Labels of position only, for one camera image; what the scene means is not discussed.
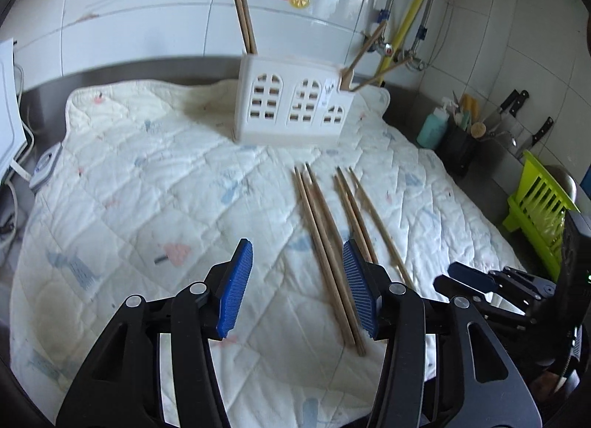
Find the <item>wooden chopstick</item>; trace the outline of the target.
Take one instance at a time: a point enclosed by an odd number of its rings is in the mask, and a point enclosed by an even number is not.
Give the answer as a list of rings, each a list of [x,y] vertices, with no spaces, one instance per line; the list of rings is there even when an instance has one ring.
[[[322,193],[320,184],[318,184],[318,178],[315,175],[314,171],[311,170],[310,164],[305,164],[305,168],[307,168],[308,175],[311,178],[311,184],[315,188],[315,193],[317,194],[318,202],[320,202],[322,212],[324,212],[325,220],[328,222],[329,230],[331,231],[332,237],[335,240],[335,244],[338,246],[339,249],[342,249],[341,232],[339,231],[339,228],[335,223],[335,219],[332,217],[332,212],[331,209],[329,209],[329,204],[325,199],[324,194]]]
[[[356,54],[356,57],[353,58],[353,61],[349,63],[348,66],[342,71],[341,75],[341,85],[339,85],[339,90],[341,91],[349,91],[349,86],[351,86],[351,82],[353,80],[353,71],[355,71],[356,65],[359,64],[360,60],[363,56],[372,48],[372,46],[377,42],[378,38],[381,37],[383,32],[385,31],[388,25],[387,20],[383,20],[377,26],[375,31],[370,35],[369,38],[363,43],[362,48]]]
[[[395,69],[398,69],[401,66],[404,66],[404,65],[410,63],[413,60],[414,60],[413,56],[408,56],[399,62],[395,62],[394,64],[392,64],[388,68],[385,68],[384,70],[378,72],[374,77],[367,79],[366,81],[363,81],[359,85],[356,85],[356,87],[353,87],[350,91],[351,92],[359,91],[363,87],[369,86],[370,84],[373,84],[373,83],[379,81],[380,79],[384,78],[384,76],[386,74],[390,73],[391,71],[394,71]]]
[[[342,298],[342,305],[344,305],[346,316],[349,319],[349,326],[353,331],[353,337],[356,341],[356,345],[354,346],[356,353],[358,353],[360,357],[363,357],[367,354],[367,350],[365,341],[363,340],[363,336],[360,332],[355,304],[353,303],[352,295],[349,292],[349,285],[348,282],[346,282],[346,275],[344,269],[342,268],[342,249],[339,249],[335,244],[335,240],[332,237],[331,231],[329,230],[328,222],[325,220],[324,212],[322,212],[320,202],[318,202],[315,188],[311,184],[310,176],[307,177],[301,171],[300,173],[301,177],[304,179],[305,192],[307,192],[308,199],[311,203],[312,213],[314,213],[315,216],[315,223],[317,223],[318,230],[321,233],[322,244],[324,244],[325,253],[327,253],[329,258],[329,265],[331,265],[332,275],[335,278],[335,284],[337,284],[339,295],[341,295]]]
[[[351,175],[351,177],[353,178],[353,182],[355,182],[356,186],[361,191],[361,195],[362,195],[363,199],[367,203],[367,207],[369,208],[369,212],[373,216],[374,221],[377,225],[377,228],[380,231],[380,233],[384,239],[384,242],[385,242],[392,258],[393,258],[394,267],[396,267],[398,269],[398,271],[400,272],[405,284],[408,287],[410,287],[411,289],[415,290],[416,286],[413,282],[412,276],[410,275],[409,270],[405,266],[405,262],[401,258],[400,252],[399,252],[398,248],[396,247],[396,244],[394,244],[394,240],[391,237],[391,235],[390,235],[386,225],[384,224],[380,214],[378,213],[376,207],[374,206],[374,203],[370,199],[370,196],[367,194],[367,191],[365,190],[365,188],[363,188],[363,185],[362,185],[360,179],[356,176],[356,173],[352,168],[349,168],[349,175]]]
[[[249,53],[257,53],[256,34],[252,24],[252,16],[250,15],[249,2],[247,0],[240,0],[242,2],[243,18],[245,19],[245,26],[247,34],[249,34]]]
[[[249,26],[247,25],[245,17],[245,7],[243,7],[242,0],[233,0],[235,2],[235,10],[238,15],[238,22],[240,31],[242,32],[243,45],[245,46],[245,53],[252,53],[252,46],[250,45]]]
[[[345,207],[346,216],[348,216],[349,223],[352,226],[353,237],[356,240],[356,244],[359,246],[363,258],[372,263],[377,263],[377,254],[373,247],[372,240],[370,240],[369,232],[365,221],[363,220],[361,209],[356,203],[356,198],[353,196],[353,192],[351,188],[349,188],[348,182],[346,182],[345,174],[339,167],[337,168],[335,180],[337,180],[339,193],[342,195],[342,203]]]
[[[342,305],[341,295],[339,295],[337,284],[335,284],[335,278],[332,275],[329,258],[327,253],[325,253],[324,244],[322,244],[321,233],[318,230],[317,223],[315,223],[315,216],[314,213],[312,213],[311,203],[308,199],[307,192],[305,192],[304,179],[301,177],[301,173],[297,168],[294,168],[294,180],[296,180],[295,185],[297,185],[298,192],[300,192],[301,195],[301,203],[304,207],[304,217],[307,219],[308,227],[310,228],[311,239],[315,246],[315,254],[317,255],[318,263],[320,263],[322,275],[325,278],[325,285],[327,286],[329,298],[331,298],[332,309],[335,311],[335,319],[339,323],[339,328],[341,328],[342,339],[344,339],[346,346],[355,346],[356,341],[353,337],[353,331],[349,326],[349,319],[346,316],[346,310],[344,305]]]

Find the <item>green dish rack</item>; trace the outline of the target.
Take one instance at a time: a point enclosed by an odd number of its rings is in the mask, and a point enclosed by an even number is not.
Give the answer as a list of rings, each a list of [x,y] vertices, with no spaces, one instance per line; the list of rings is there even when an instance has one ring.
[[[565,216],[579,208],[536,156],[525,151],[524,159],[518,188],[507,199],[509,212],[503,226],[510,233],[523,232],[551,279],[557,281]]]

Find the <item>white quilted mat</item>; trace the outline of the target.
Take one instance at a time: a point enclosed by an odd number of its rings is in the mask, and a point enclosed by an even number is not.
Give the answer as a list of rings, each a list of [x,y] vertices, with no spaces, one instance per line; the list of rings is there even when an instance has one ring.
[[[212,345],[235,427],[341,427],[370,411],[385,344],[342,343],[294,184],[310,164],[342,238],[334,177],[352,168],[420,294],[453,262],[518,267],[510,244],[436,154],[383,121],[390,96],[356,93],[334,147],[238,145],[235,81],[134,81],[74,91],[63,148],[28,218],[10,305],[11,368],[54,419],[130,295],[168,298],[231,258],[253,268],[235,328]]]

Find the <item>black utensil cup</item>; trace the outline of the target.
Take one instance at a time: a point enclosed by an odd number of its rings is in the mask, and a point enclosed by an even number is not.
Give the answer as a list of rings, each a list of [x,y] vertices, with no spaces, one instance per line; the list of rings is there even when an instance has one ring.
[[[455,180],[461,180],[469,171],[476,149],[477,142],[472,135],[456,124],[451,124],[438,145],[436,154],[443,162],[448,174]]]

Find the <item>teal soap bottle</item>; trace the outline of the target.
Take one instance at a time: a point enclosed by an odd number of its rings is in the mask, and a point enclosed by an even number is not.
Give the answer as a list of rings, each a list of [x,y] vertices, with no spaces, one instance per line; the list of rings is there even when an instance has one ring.
[[[448,129],[449,112],[443,107],[436,107],[425,119],[417,137],[417,143],[425,148],[435,150]]]

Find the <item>white utensil holder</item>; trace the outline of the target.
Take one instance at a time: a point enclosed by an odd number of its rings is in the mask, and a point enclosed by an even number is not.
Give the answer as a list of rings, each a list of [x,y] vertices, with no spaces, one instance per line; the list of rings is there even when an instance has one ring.
[[[239,67],[233,138],[243,145],[332,146],[356,94],[339,65],[246,54]]]

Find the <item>steel water valve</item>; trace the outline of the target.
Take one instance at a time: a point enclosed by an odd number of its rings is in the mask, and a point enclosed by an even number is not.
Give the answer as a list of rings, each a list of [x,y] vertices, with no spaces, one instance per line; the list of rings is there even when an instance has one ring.
[[[391,66],[395,62],[399,62],[408,56],[413,56],[415,59],[416,55],[418,53],[418,48],[420,47],[421,43],[425,40],[426,35],[427,35],[427,31],[428,31],[425,24],[421,24],[416,31],[416,34],[413,38],[412,44],[410,45],[409,48],[405,48],[404,47],[405,38],[402,38],[402,42],[399,45],[394,45],[394,41],[388,41],[386,39],[386,31],[387,31],[388,25],[387,25],[385,31],[383,32],[383,34],[381,35],[381,37],[378,38],[377,42],[367,52],[367,53],[377,53],[381,57],[381,60],[380,60],[380,63],[378,64],[376,73],[384,70],[385,68],[388,68],[389,66]],[[363,36],[363,42],[365,42],[367,40],[367,38],[369,38],[370,35],[372,35],[372,33],[365,34]]]

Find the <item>black handled knife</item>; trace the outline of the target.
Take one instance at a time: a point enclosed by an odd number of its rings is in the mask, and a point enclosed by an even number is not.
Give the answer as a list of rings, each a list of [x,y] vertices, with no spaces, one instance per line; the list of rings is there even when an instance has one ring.
[[[499,114],[501,119],[504,120],[509,116],[516,117],[517,113],[529,98],[530,93],[527,90],[513,90],[507,99],[500,105]]]
[[[544,124],[539,128],[537,132],[532,134],[520,147],[518,152],[516,153],[517,158],[521,158],[526,150],[531,149],[535,146],[544,136],[550,131],[552,126],[554,125],[554,119],[552,117],[548,117]]]

